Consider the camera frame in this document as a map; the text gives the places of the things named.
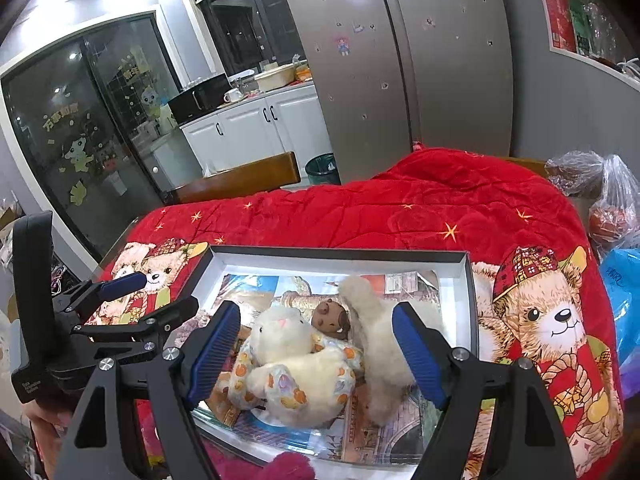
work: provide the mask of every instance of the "white cabinet door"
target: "white cabinet door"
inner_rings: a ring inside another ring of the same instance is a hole
[[[300,176],[304,177],[305,164],[323,153],[332,152],[329,133],[316,87],[294,88],[265,98],[270,119],[275,124],[286,152],[294,152]]]
[[[220,125],[220,114],[209,116],[195,124],[187,124],[182,131],[203,170],[208,168],[214,173],[233,167]]]
[[[256,99],[218,114],[231,167],[283,153],[265,99]]]

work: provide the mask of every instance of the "human hand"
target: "human hand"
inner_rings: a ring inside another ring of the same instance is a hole
[[[66,428],[73,413],[60,404],[32,400],[22,405],[22,412],[31,421],[31,429],[36,439],[38,451],[49,480],[53,480],[58,453],[62,440],[54,426]]]

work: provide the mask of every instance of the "pink fuzzy object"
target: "pink fuzzy object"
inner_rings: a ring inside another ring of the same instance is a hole
[[[216,467],[221,480],[314,480],[309,459],[298,453],[282,453],[264,468],[240,458],[230,458],[203,441],[211,462]]]

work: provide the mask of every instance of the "microwave handle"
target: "microwave handle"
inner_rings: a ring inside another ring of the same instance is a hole
[[[202,110],[202,106],[200,106],[200,102],[198,101],[198,98],[196,97],[196,91],[193,90],[191,92],[191,95],[193,96],[193,100],[196,101],[196,106],[198,107],[198,110]]]

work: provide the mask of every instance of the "white plush bunny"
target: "white plush bunny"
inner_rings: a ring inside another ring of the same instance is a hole
[[[242,410],[266,399],[285,426],[314,428],[340,415],[362,371],[360,350],[328,338],[299,310],[272,306],[240,349],[228,398]]]

